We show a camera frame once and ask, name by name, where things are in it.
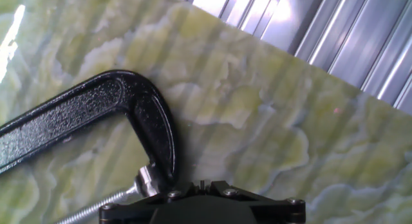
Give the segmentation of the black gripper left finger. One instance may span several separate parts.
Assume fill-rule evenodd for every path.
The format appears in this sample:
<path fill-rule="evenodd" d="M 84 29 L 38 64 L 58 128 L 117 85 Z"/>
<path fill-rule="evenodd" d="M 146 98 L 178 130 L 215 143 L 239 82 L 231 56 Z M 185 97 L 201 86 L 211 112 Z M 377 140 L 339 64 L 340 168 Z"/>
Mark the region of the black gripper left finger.
<path fill-rule="evenodd" d="M 140 189 L 143 190 L 147 197 L 134 203 L 128 203 L 127 200 L 136 195 Z M 157 185 L 151 184 L 136 185 L 118 198 L 110 198 L 102 205 L 99 205 L 98 222 L 99 224 L 129 223 L 130 221 L 147 223 L 151 220 L 156 210 L 200 195 L 202 189 L 202 180 L 182 182 L 172 189 L 161 189 Z"/>

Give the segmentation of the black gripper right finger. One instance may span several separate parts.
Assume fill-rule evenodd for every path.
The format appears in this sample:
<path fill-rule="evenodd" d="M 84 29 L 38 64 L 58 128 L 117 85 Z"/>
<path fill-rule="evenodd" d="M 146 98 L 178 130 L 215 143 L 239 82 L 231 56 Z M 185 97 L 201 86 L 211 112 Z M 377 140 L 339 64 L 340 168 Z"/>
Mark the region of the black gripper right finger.
<path fill-rule="evenodd" d="M 225 181 L 203 182 L 205 211 L 221 223 L 305 223 L 306 202 L 273 200 Z"/>

